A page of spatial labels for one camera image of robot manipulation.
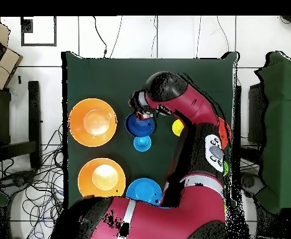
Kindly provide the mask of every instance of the floor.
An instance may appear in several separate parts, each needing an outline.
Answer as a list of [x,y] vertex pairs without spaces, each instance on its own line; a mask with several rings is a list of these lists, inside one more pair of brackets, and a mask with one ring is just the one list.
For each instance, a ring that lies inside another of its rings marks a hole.
[[[1,22],[11,30],[9,48],[23,56],[8,85],[12,93],[11,139],[12,143],[28,140],[27,83],[30,80],[38,80],[42,147],[44,153],[48,153],[60,144],[57,134],[49,142],[54,131],[62,124],[60,52],[72,51],[88,58],[102,57],[104,44],[96,33],[93,17],[57,17],[56,46],[53,46],[53,17],[24,19],[33,19],[33,33],[24,34],[24,43],[30,44],[27,46],[21,45],[20,18],[0,17]],[[113,50],[120,23],[121,30]],[[259,83],[254,71],[264,66],[266,53],[270,51],[283,51],[291,57],[291,23],[281,19],[280,16],[159,16],[158,19],[155,16],[96,17],[96,25],[100,36],[107,44],[106,56],[109,57],[113,52],[112,58],[220,58],[227,51],[238,51],[240,54],[238,78],[243,90],[242,144],[249,144],[246,139],[247,92],[251,85]],[[29,169],[27,155],[14,161],[8,172]],[[4,161],[3,168],[10,164],[11,161]],[[60,175],[60,170],[55,169],[52,174],[51,179],[56,179],[57,175]],[[59,186],[62,186],[62,177],[57,181]],[[58,194],[62,200],[62,191]],[[34,203],[37,205],[46,203],[45,199],[43,192],[31,188],[16,196],[11,210],[11,228],[15,237],[49,239],[53,217],[45,215],[45,221],[38,221],[35,217],[37,207],[34,207]],[[253,200],[243,197],[243,209],[253,238],[256,232],[256,210]]]

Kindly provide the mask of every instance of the black cable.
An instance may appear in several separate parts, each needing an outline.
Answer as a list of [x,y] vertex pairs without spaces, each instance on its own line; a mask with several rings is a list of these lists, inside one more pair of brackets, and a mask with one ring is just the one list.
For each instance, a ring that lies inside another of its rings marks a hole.
[[105,50],[104,50],[104,52],[103,52],[103,58],[105,59],[106,58],[106,54],[107,54],[107,44],[103,41],[102,37],[100,36],[100,34],[98,32],[97,25],[96,25],[97,20],[96,20],[95,16],[93,16],[93,18],[95,19],[95,29],[96,29],[96,32],[97,32],[97,34],[99,35],[99,38],[101,39],[101,41],[103,42],[103,44],[106,47]]
[[282,16],[280,16],[280,20],[281,20],[284,24],[290,24],[290,23],[291,23],[291,22],[288,22],[288,23],[284,22],[284,21],[282,20]]
[[[202,16],[200,16],[200,26],[198,29],[198,40],[200,39],[200,33],[201,33],[201,20],[202,20]],[[196,45],[196,59],[198,59],[198,43]]]
[[[52,137],[48,141],[48,145],[44,150],[50,146],[49,143],[56,135],[58,135],[60,141],[59,145],[55,150],[42,154],[42,162],[35,175],[40,176],[40,178],[34,180],[28,186],[35,189],[38,193],[43,194],[36,199],[32,199],[28,194],[29,188],[26,188],[25,190],[26,199],[22,203],[22,209],[29,216],[29,222],[32,225],[32,230],[29,232],[26,239],[31,239],[32,237],[36,237],[37,239],[45,239],[42,224],[44,224],[47,228],[53,228],[56,219],[60,216],[63,210],[63,187],[56,184],[57,179],[63,176],[63,174],[60,173],[63,171],[62,161],[57,161],[58,154],[62,152],[61,128],[62,126],[54,131]],[[52,158],[50,160],[50,164],[46,164],[50,157]],[[32,204],[30,212],[28,212],[25,208],[25,204],[28,202]]]
[[153,41],[152,41],[151,58],[152,58],[152,53],[153,53],[154,40],[157,37],[157,26],[155,25],[155,18],[157,18],[157,16],[154,16],[154,21],[153,21],[153,26],[155,27],[155,36],[154,36]]
[[116,46],[116,44],[117,44],[117,40],[118,40],[118,37],[119,37],[119,33],[120,33],[120,29],[121,29],[121,23],[122,23],[122,18],[123,18],[123,16],[121,16],[120,26],[119,26],[119,30],[118,30],[118,35],[117,35],[116,42],[114,43],[114,46],[113,46],[113,51],[114,51],[114,48],[115,48],[115,46]]
[[224,32],[224,30],[223,30],[223,28],[222,28],[221,24],[219,23],[219,20],[218,20],[218,24],[219,24],[219,26],[220,26],[221,30],[223,31],[223,34],[224,34],[224,36],[225,36],[225,39],[226,39],[226,43],[228,44],[228,38],[227,38],[227,36],[226,36],[226,34],[225,34],[225,32]]

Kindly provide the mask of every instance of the dark green table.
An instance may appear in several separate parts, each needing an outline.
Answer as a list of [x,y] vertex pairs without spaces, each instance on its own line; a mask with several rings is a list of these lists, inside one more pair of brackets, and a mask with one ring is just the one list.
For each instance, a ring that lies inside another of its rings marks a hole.
[[272,52],[267,61],[258,71],[268,99],[261,172],[267,187],[256,198],[270,213],[279,213],[291,208],[291,60]]
[[218,102],[226,121],[231,123],[233,63],[237,59],[235,52],[223,59],[81,59],[70,52],[62,57],[63,67],[67,67],[67,76],[63,80],[65,82],[67,78],[67,113],[83,99],[99,98],[113,107],[118,118],[114,137],[97,148],[82,146],[68,132],[68,206],[81,197],[77,186],[80,169],[97,157],[108,157],[122,167],[126,175],[126,187],[135,179],[148,177],[163,189],[178,141],[172,132],[175,118],[159,116],[157,130],[151,136],[152,146],[146,152],[134,149],[133,137],[124,127],[126,116],[132,112],[127,104],[128,99],[154,73],[164,70],[186,73]]

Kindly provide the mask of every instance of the red robot arm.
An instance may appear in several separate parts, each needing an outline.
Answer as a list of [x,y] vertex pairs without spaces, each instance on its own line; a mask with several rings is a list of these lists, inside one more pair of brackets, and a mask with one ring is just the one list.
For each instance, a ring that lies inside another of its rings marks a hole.
[[129,104],[185,125],[160,207],[125,197],[85,197],[57,220],[51,239],[224,239],[223,152],[213,105],[176,74],[151,76]]

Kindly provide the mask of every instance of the blue cup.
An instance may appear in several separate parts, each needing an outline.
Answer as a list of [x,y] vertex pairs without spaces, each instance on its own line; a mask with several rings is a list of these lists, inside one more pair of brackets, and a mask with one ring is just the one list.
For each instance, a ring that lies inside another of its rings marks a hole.
[[126,197],[152,205],[159,205],[162,200],[162,191],[154,180],[140,178],[129,185]]
[[142,138],[135,137],[133,140],[134,148],[140,152],[145,152],[151,147],[151,138],[149,136],[144,136]]
[[144,136],[150,136],[155,129],[153,119],[139,120],[134,113],[127,116],[124,124],[131,135],[141,138]]

